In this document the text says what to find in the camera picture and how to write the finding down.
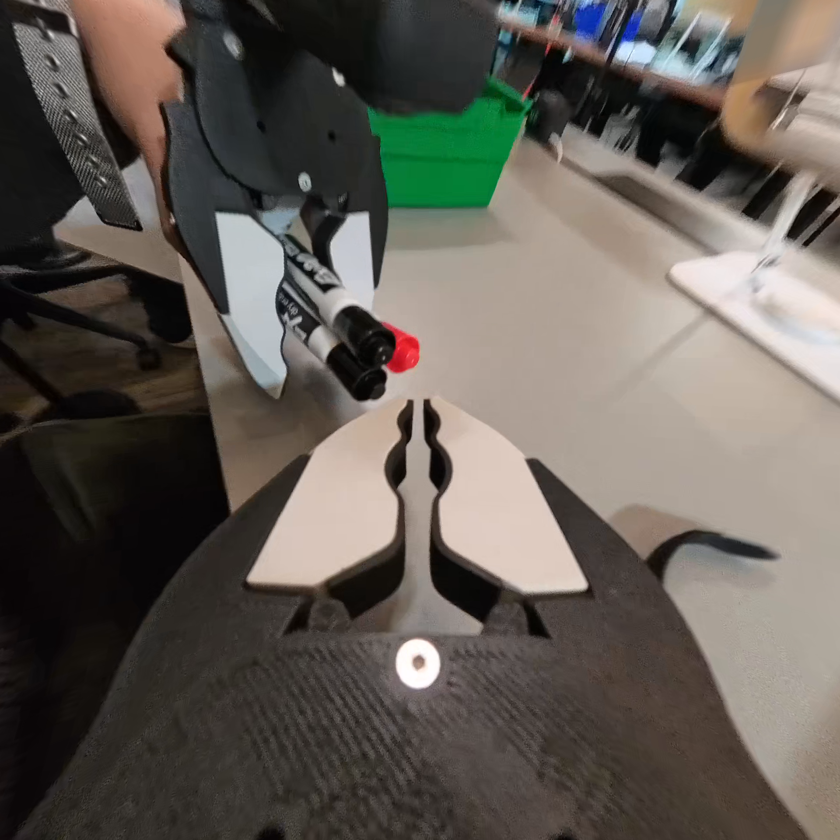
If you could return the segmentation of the green plastic bin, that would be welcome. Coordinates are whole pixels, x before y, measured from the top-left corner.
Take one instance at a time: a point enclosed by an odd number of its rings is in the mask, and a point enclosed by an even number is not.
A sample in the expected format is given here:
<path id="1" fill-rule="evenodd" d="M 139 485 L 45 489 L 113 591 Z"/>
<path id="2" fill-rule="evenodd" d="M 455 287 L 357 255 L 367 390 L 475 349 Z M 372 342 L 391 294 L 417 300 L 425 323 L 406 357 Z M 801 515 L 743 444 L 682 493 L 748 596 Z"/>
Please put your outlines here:
<path id="1" fill-rule="evenodd" d="M 531 106 L 513 87 L 489 77 L 482 95 L 462 113 L 369 109 L 389 207 L 487 207 Z"/>

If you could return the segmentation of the red dry-erase marker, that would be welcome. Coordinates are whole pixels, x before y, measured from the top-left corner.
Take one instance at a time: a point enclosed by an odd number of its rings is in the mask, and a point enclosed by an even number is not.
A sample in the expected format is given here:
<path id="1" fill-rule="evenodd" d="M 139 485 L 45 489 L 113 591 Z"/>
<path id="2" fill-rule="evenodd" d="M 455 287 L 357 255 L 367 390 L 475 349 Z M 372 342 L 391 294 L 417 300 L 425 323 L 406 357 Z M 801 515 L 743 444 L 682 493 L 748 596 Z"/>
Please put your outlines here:
<path id="1" fill-rule="evenodd" d="M 402 374 L 416 368 L 421 358 L 418 338 L 389 322 L 383 322 L 383 325 L 391 331 L 395 338 L 394 354 L 386 364 L 387 369 L 394 374 Z"/>

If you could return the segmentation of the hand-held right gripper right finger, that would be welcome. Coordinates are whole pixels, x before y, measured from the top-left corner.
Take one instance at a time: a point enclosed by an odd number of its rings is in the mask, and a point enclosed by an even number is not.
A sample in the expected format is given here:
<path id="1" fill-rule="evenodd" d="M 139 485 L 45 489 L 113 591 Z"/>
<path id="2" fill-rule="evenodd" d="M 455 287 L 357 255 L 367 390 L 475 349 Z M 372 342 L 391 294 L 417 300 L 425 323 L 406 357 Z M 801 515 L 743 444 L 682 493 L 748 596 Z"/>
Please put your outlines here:
<path id="1" fill-rule="evenodd" d="M 522 451 L 435 396 L 423 404 L 436 488 L 429 568 L 438 594 L 478 621 L 500 602 L 532 604 L 589 582 Z"/>

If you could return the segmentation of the white document stand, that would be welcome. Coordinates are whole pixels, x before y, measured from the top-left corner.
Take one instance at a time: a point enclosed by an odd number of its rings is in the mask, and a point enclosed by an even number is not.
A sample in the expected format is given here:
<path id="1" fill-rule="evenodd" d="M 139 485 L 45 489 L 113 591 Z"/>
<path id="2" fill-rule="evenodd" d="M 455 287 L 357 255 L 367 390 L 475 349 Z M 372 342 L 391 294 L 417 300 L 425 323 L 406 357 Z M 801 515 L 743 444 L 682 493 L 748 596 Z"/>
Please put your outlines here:
<path id="1" fill-rule="evenodd" d="M 668 281 L 838 403 L 838 300 L 782 266 L 787 235 L 815 183 L 812 171 L 791 179 L 761 251 L 680 262 Z"/>

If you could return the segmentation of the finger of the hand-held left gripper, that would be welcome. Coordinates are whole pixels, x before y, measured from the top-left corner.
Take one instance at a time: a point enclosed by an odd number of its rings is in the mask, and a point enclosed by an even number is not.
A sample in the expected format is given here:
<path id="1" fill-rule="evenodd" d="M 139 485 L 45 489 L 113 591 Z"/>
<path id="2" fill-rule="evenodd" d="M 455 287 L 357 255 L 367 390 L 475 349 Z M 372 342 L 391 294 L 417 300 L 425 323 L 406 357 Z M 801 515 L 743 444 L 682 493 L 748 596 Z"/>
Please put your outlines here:
<path id="1" fill-rule="evenodd" d="M 318 261 L 363 308 L 373 310 L 375 261 L 370 212 L 333 213 L 325 207 L 305 206 L 301 221 Z"/>
<path id="2" fill-rule="evenodd" d="M 288 375 L 286 329 L 277 313 L 285 252 L 249 215 L 217 212 L 215 221 L 228 307 L 219 318 L 252 380 L 277 400 Z"/>

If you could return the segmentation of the black dry-erase marker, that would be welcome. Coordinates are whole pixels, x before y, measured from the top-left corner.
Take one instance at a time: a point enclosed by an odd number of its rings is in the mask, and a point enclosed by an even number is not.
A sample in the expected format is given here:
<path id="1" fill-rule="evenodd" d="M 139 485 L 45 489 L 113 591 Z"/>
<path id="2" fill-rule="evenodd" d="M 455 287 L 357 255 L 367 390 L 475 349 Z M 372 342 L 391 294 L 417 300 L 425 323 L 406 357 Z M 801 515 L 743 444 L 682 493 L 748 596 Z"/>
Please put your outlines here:
<path id="1" fill-rule="evenodd" d="M 380 399 L 385 393 L 386 373 L 381 366 L 361 362 L 316 314 L 314 305 L 289 280 L 276 293 L 276 310 L 286 333 L 337 378 L 357 402 Z"/>
<path id="2" fill-rule="evenodd" d="M 396 350 L 395 335 L 361 296 L 347 288 L 333 269 L 296 238 L 284 234 L 278 241 L 286 258 L 285 279 L 292 294 L 357 361 L 374 368 L 389 363 Z"/>

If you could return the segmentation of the person's left hand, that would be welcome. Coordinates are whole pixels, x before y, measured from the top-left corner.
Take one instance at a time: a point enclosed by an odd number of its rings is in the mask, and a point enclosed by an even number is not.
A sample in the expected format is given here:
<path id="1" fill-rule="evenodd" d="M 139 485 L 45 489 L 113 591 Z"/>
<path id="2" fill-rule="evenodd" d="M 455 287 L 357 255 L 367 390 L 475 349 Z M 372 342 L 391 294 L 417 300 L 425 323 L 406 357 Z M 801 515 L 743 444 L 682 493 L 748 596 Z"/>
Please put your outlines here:
<path id="1" fill-rule="evenodd" d="M 182 72 L 166 52 L 184 26 L 181 7 L 166 1 L 72 1 L 70 9 L 101 97 L 143 157 L 163 209 L 161 105 L 182 95 Z"/>

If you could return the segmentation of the black power adapter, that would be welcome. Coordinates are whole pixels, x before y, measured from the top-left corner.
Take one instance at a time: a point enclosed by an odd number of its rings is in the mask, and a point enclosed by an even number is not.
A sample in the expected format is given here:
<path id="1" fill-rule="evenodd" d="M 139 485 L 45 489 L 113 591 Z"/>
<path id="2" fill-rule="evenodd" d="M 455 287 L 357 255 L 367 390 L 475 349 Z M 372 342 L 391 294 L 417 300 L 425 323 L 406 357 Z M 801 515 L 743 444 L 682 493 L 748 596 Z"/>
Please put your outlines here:
<path id="1" fill-rule="evenodd" d="M 555 89 L 542 89 L 532 99 L 528 115 L 528 135 L 541 145 L 556 144 L 571 120 L 568 99 Z"/>

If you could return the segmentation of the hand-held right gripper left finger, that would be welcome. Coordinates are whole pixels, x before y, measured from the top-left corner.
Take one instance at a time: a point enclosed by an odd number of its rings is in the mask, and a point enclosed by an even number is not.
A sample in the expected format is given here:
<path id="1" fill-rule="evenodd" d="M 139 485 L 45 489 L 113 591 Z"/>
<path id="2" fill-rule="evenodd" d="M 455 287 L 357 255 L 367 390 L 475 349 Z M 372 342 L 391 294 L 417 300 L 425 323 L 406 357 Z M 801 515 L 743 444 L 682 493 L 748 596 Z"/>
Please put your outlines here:
<path id="1" fill-rule="evenodd" d="M 412 400 L 392 400 L 312 450 L 246 576 L 263 592 L 328 597 L 352 617 L 390 597 L 405 569 L 399 486 Z"/>

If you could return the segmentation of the black office chair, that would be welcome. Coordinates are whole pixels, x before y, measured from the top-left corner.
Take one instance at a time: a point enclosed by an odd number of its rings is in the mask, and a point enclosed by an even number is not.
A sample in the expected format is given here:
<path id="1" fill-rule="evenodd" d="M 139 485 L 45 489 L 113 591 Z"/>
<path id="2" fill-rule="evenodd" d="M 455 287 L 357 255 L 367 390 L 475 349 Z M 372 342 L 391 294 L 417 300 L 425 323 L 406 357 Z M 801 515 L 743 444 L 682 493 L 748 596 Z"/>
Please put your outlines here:
<path id="1" fill-rule="evenodd" d="M 57 418 L 203 413 L 180 283 L 48 234 L 2 254 L 2 435 Z"/>

